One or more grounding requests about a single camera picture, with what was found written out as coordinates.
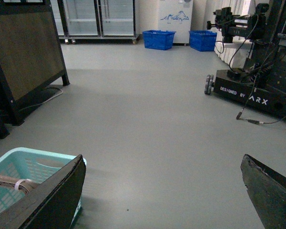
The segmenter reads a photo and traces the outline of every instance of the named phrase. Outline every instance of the gray floor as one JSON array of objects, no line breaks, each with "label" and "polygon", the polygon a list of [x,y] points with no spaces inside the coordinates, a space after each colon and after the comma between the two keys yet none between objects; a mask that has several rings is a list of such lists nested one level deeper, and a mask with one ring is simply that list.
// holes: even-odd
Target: gray floor
[{"label": "gray floor", "polygon": [[[241,106],[205,96],[227,66],[174,46],[62,45],[71,85],[0,140],[88,161],[76,229],[262,229],[240,164],[250,154],[286,176],[286,123],[235,119]],[[274,120],[247,110],[244,117]]]}]

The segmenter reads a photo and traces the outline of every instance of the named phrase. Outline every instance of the fridge door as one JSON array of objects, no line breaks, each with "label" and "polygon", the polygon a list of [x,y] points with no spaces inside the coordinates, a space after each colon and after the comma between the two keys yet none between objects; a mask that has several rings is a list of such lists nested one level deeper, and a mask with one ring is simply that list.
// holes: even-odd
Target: fridge door
[{"label": "fridge door", "polygon": [[71,36],[97,36],[94,0],[63,0]]},{"label": "fridge door", "polygon": [[192,11],[192,0],[160,0],[158,29],[175,31],[174,43],[188,44]]},{"label": "fridge door", "polygon": [[134,36],[133,0],[100,0],[103,36]]},{"label": "fridge door", "polygon": [[50,2],[52,5],[52,10],[53,10],[53,14],[54,14],[57,33],[59,36],[64,36],[63,28],[62,28],[62,22],[61,22],[61,15],[59,12],[57,0],[50,0]]}]

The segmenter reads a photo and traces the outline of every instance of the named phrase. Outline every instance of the light blue plastic basket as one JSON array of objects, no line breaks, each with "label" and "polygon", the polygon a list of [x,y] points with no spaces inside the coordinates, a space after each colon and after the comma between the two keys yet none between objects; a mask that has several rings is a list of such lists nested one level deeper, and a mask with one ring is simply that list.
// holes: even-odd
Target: light blue plastic basket
[{"label": "light blue plastic basket", "polygon": [[[0,157],[0,175],[31,179],[42,183],[75,156],[57,154],[29,148],[15,148]],[[0,213],[24,197],[20,191],[0,187]],[[81,209],[81,199],[76,208],[73,221]]]}]

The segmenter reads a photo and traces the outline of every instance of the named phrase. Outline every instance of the black cable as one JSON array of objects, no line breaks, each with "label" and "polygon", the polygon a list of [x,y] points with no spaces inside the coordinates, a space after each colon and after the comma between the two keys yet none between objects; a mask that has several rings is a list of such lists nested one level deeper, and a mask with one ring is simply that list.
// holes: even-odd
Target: black cable
[{"label": "black cable", "polygon": [[281,122],[281,121],[283,121],[284,119],[286,119],[286,115],[285,115],[283,118],[281,118],[281,119],[279,119],[279,120],[277,120],[277,121],[275,121],[275,122],[263,123],[263,124],[270,125],[270,124],[274,124],[274,123]]},{"label": "black cable", "polygon": [[235,55],[237,54],[237,52],[242,48],[242,46],[244,45],[244,43],[248,40],[248,38],[251,36],[251,34],[253,33],[253,31],[255,30],[255,28],[256,28],[256,26],[257,26],[257,24],[258,24],[258,20],[259,20],[259,15],[256,15],[256,16],[257,16],[257,20],[256,20],[256,23],[255,23],[253,29],[250,31],[249,35],[245,38],[244,42],[239,46],[239,48],[238,48],[238,49],[236,50],[236,52],[233,54],[233,56],[232,56],[232,58],[231,58],[231,60],[230,60],[230,62],[229,62],[229,68],[230,68],[230,70],[231,70],[233,73],[235,73],[235,74],[239,74],[239,73],[235,72],[235,71],[232,69],[232,67],[231,67],[231,62],[232,62],[233,58],[235,57]]},{"label": "black cable", "polygon": [[223,54],[223,53],[225,52],[225,43],[224,43],[223,41],[215,41],[215,43],[217,43],[217,42],[223,44],[223,51],[222,51],[222,52],[220,52],[220,51],[218,50],[217,46],[215,45],[216,50],[217,50],[220,54]]},{"label": "black cable", "polygon": [[[258,72],[257,72],[257,74],[256,74],[257,76],[258,76],[258,74],[261,72],[262,67],[264,66],[266,60],[270,57],[270,55],[273,53],[274,50],[276,50],[276,48],[274,48],[274,49],[266,56],[266,58],[264,59],[262,65],[259,67],[259,70],[258,70]],[[243,119],[243,118],[241,118],[241,116],[242,116],[242,114],[243,114],[245,108],[247,107],[247,104],[248,104],[248,102],[249,102],[249,99],[250,99],[250,97],[251,97],[251,95],[252,95],[254,89],[257,88],[257,87],[255,87],[256,79],[257,79],[257,77],[255,77],[255,79],[254,79],[251,93],[250,93],[250,95],[248,96],[248,99],[247,99],[247,101],[246,101],[246,103],[245,103],[245,105],[244,105],[242,111],[239,112],[238,115],[237,115],[237,117],[236,117],[237,120],[246,120],[246,121],[248,121],[248,122],[249,122],[249,120],[250,120],[250,119],[249,119],[249,120],[248,120],[248,119]]]}]

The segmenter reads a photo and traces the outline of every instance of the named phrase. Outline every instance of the blue crate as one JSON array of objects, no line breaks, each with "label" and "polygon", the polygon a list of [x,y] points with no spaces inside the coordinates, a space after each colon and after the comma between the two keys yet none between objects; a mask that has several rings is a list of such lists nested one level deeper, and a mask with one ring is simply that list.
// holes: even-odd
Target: blue crate
[{"label": "blue crate", "polygon": [[214,51],[217,33],[211,31],[190,31],[190,47],[198,51]]},{"label": "blue crate", "polygon": [[143,32],[144,45],[147,49],[168,50],[173,46],[174,31],[148,30]]},{"label": "blue crate", "polygon": [[[28,148],[15,148],[0,157],[0,175],[31,179],[42,183],[75,156],[57,154]],[[19,201],[25,195],[23,192],[0,187],[0,213]],[[81,199],[76,208],[73,220],[81,209]]]}]

